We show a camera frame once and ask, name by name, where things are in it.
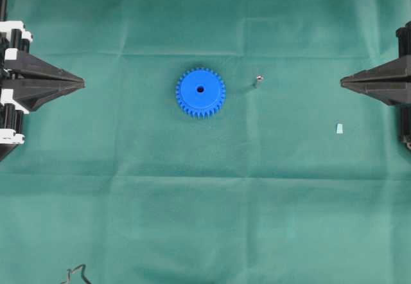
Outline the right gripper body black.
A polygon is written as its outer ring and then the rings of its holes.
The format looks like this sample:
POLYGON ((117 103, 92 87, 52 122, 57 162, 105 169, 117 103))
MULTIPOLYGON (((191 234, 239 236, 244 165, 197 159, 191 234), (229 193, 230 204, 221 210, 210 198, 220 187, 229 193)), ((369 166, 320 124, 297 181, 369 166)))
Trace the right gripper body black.
MULTIPOLYGON (((406 79, 410 81, 410 21, 396 30, 399 59, 405 66, 406 79)), ((410 104, 401 104, 399 109, 400 142, 410 150, 410 104)))

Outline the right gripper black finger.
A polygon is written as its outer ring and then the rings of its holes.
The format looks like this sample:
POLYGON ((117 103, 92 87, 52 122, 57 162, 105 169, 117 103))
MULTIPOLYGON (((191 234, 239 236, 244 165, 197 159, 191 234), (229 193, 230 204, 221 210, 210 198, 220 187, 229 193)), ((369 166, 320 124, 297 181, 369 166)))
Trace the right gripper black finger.
POLYGON ((366 83, 366 82, 402 82, 407 81, 405 78, 405 66, 397 58, 372 69, 366 69, 349 75, 340 80, 341 85, 345 83, 366 83))
POLYGON ((342 82, 341 86, 387 105, 410 104, 410 82, 342 82))

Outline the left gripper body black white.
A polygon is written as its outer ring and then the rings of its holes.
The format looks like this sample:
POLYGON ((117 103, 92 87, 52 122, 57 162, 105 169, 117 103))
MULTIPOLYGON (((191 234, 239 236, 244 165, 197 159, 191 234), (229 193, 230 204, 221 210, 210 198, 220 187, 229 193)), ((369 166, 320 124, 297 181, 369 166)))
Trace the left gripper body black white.
POLYGON ((29 52, 32 35, 25 30, 21 21, 1 23, 1 159, 8 156, 19 145, 24 144, 24 116, 29 113, 14 100, 15 91, 4 84, 17 75, 6 68, 7 60, 15 60, 19 50, 29 52))

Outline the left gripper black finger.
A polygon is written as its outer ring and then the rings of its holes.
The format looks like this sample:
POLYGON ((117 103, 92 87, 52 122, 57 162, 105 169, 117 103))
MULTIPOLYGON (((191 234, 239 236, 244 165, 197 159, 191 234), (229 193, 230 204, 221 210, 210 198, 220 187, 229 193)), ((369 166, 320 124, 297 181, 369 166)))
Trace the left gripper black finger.
POLYGON ((21 50, 6 50, 4 67, 22 76, 72 82, 84 86, 84 79, 21 50))
POLYGON ((35 112, 47 102, 84 87, 84 82, 68 80, 18 79, 12 81, 13 99, 29 112, 35 112))

